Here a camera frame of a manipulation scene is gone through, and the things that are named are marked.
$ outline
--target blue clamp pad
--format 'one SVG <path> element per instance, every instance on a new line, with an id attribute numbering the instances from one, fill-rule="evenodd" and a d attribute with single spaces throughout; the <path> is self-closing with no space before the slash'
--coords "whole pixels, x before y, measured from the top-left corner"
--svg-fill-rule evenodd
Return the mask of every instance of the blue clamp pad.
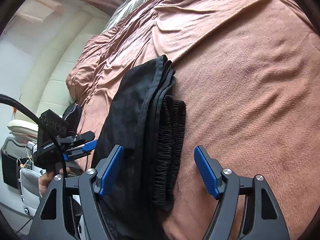
<path id="1" fill-rule="evenodd" d="M 65 162 L 68 161 L 68 155 L 67 155 L 67 154 L 64 153 L 64 154 L 63 154 L 63 158 L 64 158 L 64 161 L 65 161 Z"/>
<path id="2" fill-rule="evenodd" d="M 114 147 L 114 149 L 112 150 L 112 152 L 110 153 L 109 157 L 111 157 L 112 159 L 110 160 L 108 167 L 106 168 L 106 170 L 103 173 L 103 176 L 101 178 L 101 186 L 100 186 L 101 188 L 99 190 L 100 197 L 108 195 L 111 191 L 112 185 L 114 184 L 114 182 L 116 180 L 116 176 L 119 172 L 119 169 L 121 167 L 121 164 L 122 164 L 122 161 L 124 158 L 123 147 L 116 145 Z"/>
<path id="3" fill-rule="evenodd" d="M 89 152 L 92 151 L 93 149 L 95 149 L 96 145 L 97 145 L 98 140 L 94 140 L 91 142 L 86 143 L 83 147 L 82 150 L 84 152 Z"/>
<path id="4" fill-rule="evenodd" d="M 217 187 L 217 178 L 215 177 L 199 146 L 194 150 L 194 159 L 208 193 L 218 200 L 220 198 L 220 194 Z"/>

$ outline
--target bed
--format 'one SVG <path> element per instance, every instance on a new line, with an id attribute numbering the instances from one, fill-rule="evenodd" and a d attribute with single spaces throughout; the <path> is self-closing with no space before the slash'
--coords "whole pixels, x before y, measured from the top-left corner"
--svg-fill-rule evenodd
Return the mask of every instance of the bed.
<path id="1" fill-rule="evenodd" d="M 167 236 L 202 239 L 214 212 L 193 160 L 201 144 L 239 175 L 263 174 L 298 239 L 320 199 L 320 38 L 307 17 L 293 0 L 131 1 L 87 42 L 67 77 L 83 107 L 77 132 L 98 138 L 124 74 L 165 54 L 176 70 L 173 96 L 187 106 L 175 204 L 162 221 Z M 78 164 L 84 169 L 86 159 Z M 242 209 L 243 199 L 231 239 Z"/>

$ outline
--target folded black pants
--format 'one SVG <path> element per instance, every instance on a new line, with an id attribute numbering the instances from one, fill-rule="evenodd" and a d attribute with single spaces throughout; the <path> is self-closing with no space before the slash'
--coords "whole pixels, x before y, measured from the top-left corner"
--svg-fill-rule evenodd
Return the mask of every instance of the folded black pants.
<path id="1" fill-rule="evenodd" d="M 111 194 L 99 200 L 116 239 L 166 239 L 155 208 L 173 207 L 186 117 L 169 95 L 174 73 L 165 55 L 129 70 L 99 136 L 92 167 L 114 145 L 124 148 Z"/>

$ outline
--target wires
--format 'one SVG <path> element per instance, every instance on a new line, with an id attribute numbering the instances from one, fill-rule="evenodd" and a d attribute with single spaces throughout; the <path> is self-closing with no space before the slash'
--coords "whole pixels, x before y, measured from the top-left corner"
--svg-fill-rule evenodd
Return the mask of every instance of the wires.
<path id="1" fill-rule="evenodd" d="M 16 234 L 19 233 L 34 217 L 35 217 L 35 216 L 33 216 L 32 218 L 30 218 L 30 219 L 22 226 L 22 228 L 20 228 L 20 229 L 16 232 Z"/>
<path id="2" fill-rule="evenodd" d="M 17 158 L 17 165 L 18 165 L 18 161 L 20 162 L 20 165 L 22 164 L 21 160 L 19 158 Z"/>
<path id="3" fill-rule="evenodd" d="M 27 150 L 27 147 L 25 146 L 26 148 L 26 152 L 27 152 L 27 156 L 28 156 L 28 159 L 32 162 L 32 164 L 34 165 L 33 161 L 31 160 L 30 156 L 29 156 L 29 153 L 28 153 L 28 150 Z"/>

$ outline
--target white wall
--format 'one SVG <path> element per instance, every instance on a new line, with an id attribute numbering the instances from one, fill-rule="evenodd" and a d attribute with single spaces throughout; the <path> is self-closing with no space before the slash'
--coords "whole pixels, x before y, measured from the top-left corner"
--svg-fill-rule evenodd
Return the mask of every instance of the white wall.
<path id="1" fill-rule="evenodd" d="M 68 21 L 84 2 L 79 0 L 55 0 L 63 4 L 63 13 L 53 12 L 43 23 L 31 23 L 15 17 L 0 36 L 0 93 L 19 99 L 24 80 L 45 44 Z M 12 108 L 0 104 L 0 146 L 10 136 L 7 124 Z"/>

